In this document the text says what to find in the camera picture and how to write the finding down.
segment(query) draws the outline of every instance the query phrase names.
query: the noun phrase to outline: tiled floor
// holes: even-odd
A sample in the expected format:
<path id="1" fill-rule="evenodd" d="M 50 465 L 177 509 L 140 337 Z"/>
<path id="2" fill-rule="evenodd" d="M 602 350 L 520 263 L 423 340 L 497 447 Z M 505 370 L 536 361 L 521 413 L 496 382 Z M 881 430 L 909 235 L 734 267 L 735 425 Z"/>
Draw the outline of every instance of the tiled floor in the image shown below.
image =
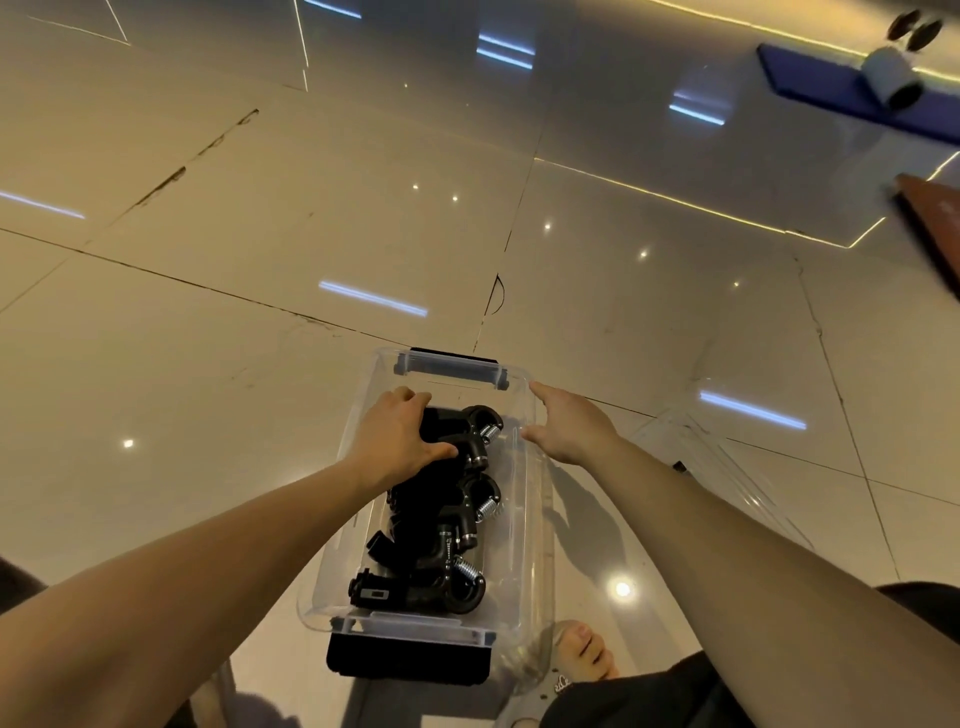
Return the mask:
<path id="1" fill-rule="evenodd" d="M 767 91 L 749 24 L 863 50 L 891 12 L 818 2 L 0 0 L 0 552 L 58 581 L 318 469 L 371 352 L 424 346 L 624 434 L 684 407 L 825 558 L 960 584 L 960 309 L 887 202 L 956 150 Z M 954 46 L 923 63 L 960 74 Z M 596 484 L 551 475 L 557 619 L 626 674 L 695 650 Z M 330 673 L 299 587 L 233 657 L 279 724 L 374 725 L 398 695 L 489 724 Z"/>

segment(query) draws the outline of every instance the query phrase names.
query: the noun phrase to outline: black shorts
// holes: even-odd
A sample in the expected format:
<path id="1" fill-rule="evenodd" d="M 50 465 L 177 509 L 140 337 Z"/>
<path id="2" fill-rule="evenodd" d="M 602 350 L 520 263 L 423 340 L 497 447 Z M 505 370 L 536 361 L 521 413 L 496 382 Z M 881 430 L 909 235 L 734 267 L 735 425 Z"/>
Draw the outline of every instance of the black shorts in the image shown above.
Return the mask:
<path id="1" fill-rule="evenodd" d="M 960 643 L 960 589 L 912 582 L 879 587 L 931 626 Z M 747 728 L 754 724 L 698 652 L 666 672 L 578 683 L 547 710 L 541 728 Z"/>

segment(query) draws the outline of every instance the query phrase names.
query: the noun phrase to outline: glossy floor tile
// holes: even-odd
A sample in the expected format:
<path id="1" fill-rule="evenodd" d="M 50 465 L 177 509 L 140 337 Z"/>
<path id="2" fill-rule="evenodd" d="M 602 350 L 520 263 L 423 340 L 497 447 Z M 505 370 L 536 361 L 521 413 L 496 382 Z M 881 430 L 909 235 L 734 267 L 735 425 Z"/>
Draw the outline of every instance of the glossy floor tile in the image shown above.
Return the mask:
<path id="1" fill-rule="evenodd" d="M 306 78 L 314 96 L 350 100 L 529 156 L 572 17 L 566 0 L 304 0 Z"/>
<path id="2" fill-rule="evenodd" d="M 960 586 L 960 506 L 871 483 L 903 581 Z"/>
<path id="3" fill-rule="evenodd" d="M 12 12 L 0 12 L 0 63 L 0 228 L 75 247 L 265 93 Z"/>
<path id="4" fill-rule="evenodd" d="M 305 89 L 294 0 L 110 2 L 134 46 L 180 63 Z"/>
<path id="5" fill-rule="evenodd" d="M 107 0 L 3 0 L 0 10 L 20 12 L 37 22 L 58 24 L 78 33 L 127 41 Z"/>
<path id="6" fill-rule="evenodd" d="M 382 344 L 71 254 L 0 317 L 0 550 L 56 582 L 332 462 Z"/>
<path id="7" fill-rule="evenodd" d="M 57 246 L 0 231 L 0 312 L 49 276 L 68 255 Z"/>
<path id="8" fill-rule="evenodd" d="M 802 6 L 758 4 L 750 0 L 644 2 L 691 14 L 720 26 L 753 26 L 775 42 L 789 43 L 811 52 L 830 52 L 838 62 L 849 64 L 857 63 L 862 54 L 882 44 L 890 23 L 907 10 L 903 4 L 885 0 L 812 0 Z M 924 21 L 938 17 L 949 19 L 950 12 L 957 12 L 949 0 L 935 0 L 922 7 Z M 960 75 L 958 37 L 956 27 L 948 22 L 938 39 L 919 55 L 917 65 L 936 74 Z"/>
<path id="9" fill-rule="evenodd" d="M 929 269 L 828 249 L 798 257 L 866 475 L 960 502 L 956 299 Z"/>
<path id="10" fill-rule="evenodd" d="M 478 354 L 651 415 L 701 408 L 718 434 L 859 472 L 781 235 L 538 163 L 499 280 Z M 701 391 L 804 429 L 704 407 Z"/>
<path id="11" fill-rule="evenodd" d="M 469 352 L 530 164 L 379 112 L 304 106 L 291 91 L 89 250 Z"/>

